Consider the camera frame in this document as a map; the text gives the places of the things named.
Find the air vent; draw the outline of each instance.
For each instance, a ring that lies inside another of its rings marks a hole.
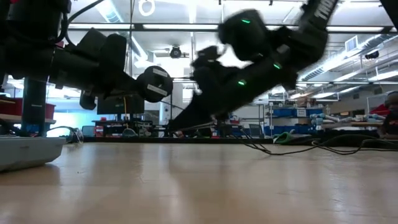
[[[347,40],[345,45],[346,45],[346,52],[355,50],[358,47],[358,36],[355,36],[350,40]]]
[[[376,88],[376,89],[373,90],[373,93],[375,95],[381,94],[381,93],[383,93],[383,89],[381,87]]]

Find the security camera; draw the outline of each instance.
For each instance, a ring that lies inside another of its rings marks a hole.
[[[182,55],[182,52],[180,50],[180,46],[173,46],[172,50],[170,51],[170,57],[171,58],[180,58]]]

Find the green led light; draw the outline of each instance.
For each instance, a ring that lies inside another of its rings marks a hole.
[[[238,82],[239,85],[246,85],[246,82],[244,80],[241,80]]]

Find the robotic manipulator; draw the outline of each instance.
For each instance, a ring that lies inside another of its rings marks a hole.
[[[253,9],[220,24],[221,43],[230,45],[239,60],[252,63],[224,67],[216,46],[199,51],[192,80],[201,93],[169,122],[169,131],[208,123],[211,115],[228,114],[276,85],[294,89],[297,72],[323,56],[337,2],[309,0],[296,30],[268,30]],[[137,80],[124,72],[127,40],[120,35],[106,37],[90,29],[79,44],[58,47],[67,33],[70,8],[70,0],[0,0],[0,79],[10,74],[79,88],[80,104],[88,110],[95,109],[96,96],[138,93],[155,103],[171,94],[172,79],[160,67],[147,68]]]

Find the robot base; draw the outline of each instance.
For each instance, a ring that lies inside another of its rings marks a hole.
[[[0,136],[0,172],[25,169],[52,162],[61,155],[65,138]]]

